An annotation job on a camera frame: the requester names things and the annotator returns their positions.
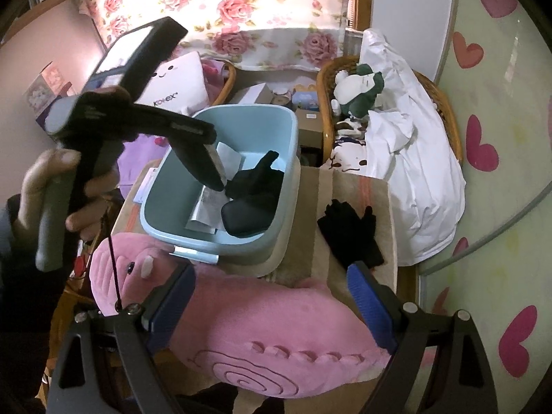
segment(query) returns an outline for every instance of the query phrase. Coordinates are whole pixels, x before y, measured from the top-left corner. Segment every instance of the table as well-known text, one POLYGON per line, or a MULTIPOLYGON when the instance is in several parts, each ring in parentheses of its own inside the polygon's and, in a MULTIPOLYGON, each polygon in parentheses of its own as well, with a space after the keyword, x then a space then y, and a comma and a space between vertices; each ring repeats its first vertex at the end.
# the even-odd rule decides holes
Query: table
MULTIPOLYGON (((145 233, 140 224, 140 205, 133 202, 147 171, 160 160, 148 163, 132 187, 115 222, 112 235, 119 232, 145 233)), ((383 284, 397 288, 397 251, 395 229, 387 182, 355 174, 302 167, 297 205, 288 248, 280 266, 264 278, 293 286, 309 276, 327 282, 332 295, 359 315, 346 282, 345 270, 329 251, 316 221, 323 216, 332 199, 349 202, 359 214, 372 205, 377 218, 375 238, 385 264, 375 268, 374 276, 383 284)), ((169 351, 155 356, 159 373, 174 394, 194 394, 215 383, 178 362, 169 351)), ((286 400, 286 414, 317 412, 318 414, 356 414, 375 386, 376 380, 344 385, 317 397, 286 400)), ((235 414, 249 414, 262 403, 263 397, 240 390, 235 414)))

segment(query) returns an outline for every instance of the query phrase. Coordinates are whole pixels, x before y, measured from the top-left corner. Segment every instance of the person's hand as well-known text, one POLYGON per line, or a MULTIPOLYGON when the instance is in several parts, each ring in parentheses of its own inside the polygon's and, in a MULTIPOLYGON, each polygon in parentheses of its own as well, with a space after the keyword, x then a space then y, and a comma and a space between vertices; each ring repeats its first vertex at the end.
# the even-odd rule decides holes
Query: person's hand
MULTIPOLYGON (((21 187, 21 203, 13 233, 16 242, 24 248, 34 248, 37 243, 44 190, 51 178, 75 169, 81 154, 70 149, 50 149, 43 152, 27 171, 21 187)), ((65 220, 70 232, 80 232, 85 241, 93 239, 100 230, 100 220, 108 203, 104 193, 111 191, 119 182, 119 173, 112 170, 107 174, 89 180, 85 195, 90 199, 85 207, 71 214, 65 220)))

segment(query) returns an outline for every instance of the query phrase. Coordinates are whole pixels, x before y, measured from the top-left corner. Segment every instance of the pink plush toy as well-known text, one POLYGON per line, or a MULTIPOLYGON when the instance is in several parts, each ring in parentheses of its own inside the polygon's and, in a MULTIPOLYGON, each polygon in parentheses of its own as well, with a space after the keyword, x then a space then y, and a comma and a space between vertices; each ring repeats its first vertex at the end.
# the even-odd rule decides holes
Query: pink plush toy
MULTIPOLYGON (((123 306, 143 302, 176 266, 169 255, 173 247, 146 235, 119 233, 113 246, 123 306)), ((116 314, 110 260, 104 240, 94 253, 90 280, 106 316, 116 314)), ((191 369, 262 395, 300 398, 361 374, 374 378, 387 365, 387 351, 324 284, 306 279, 291 289, 227 275, 212 265, 194 267, 195 292, 169 346, 191 369)))

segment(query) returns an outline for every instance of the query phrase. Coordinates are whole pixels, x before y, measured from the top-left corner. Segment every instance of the bolt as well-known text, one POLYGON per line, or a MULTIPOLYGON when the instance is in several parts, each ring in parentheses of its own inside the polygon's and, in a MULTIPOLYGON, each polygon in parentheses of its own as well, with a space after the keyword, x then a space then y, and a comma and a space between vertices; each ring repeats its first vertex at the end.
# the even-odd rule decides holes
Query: bolt
POLYGON ((137 315, 140 311, 142 311, 142 307, 140 304, 130 304, 128 307, 126 307, 126 312, 129 315, 137 315))
POLYGON ((469 321, 471 316, 465 309, 460 309, 458 311, 458 317, 463 321, 469 321))
POLYGON ((416 304, 412 302, 407 302, 402 306, 402 309, 404 309, 407 313, 414 314, 416 311, 418 311, 418 307, 416 304))
POLYGON ((88 319, 88 315, 82 311, 80 313, 77 313, 75 315, 75 322, 76 323, 83 323, 86 319, 88 319))

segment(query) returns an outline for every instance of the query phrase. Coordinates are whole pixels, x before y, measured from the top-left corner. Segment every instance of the purple fabric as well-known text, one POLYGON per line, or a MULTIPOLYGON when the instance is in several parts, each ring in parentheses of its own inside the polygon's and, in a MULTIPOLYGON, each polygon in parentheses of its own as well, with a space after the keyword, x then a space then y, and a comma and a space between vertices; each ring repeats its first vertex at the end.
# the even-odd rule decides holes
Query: purple fabric
POLYGON ((125 199, 146 164, 151 160, 162 159, 167 152, 168 144, 158 146, 155 143, 156 138, 158 137, 140 134, 133 142, 125 143, 125 150, 117 160, 121 175, 119 189, 125 199))

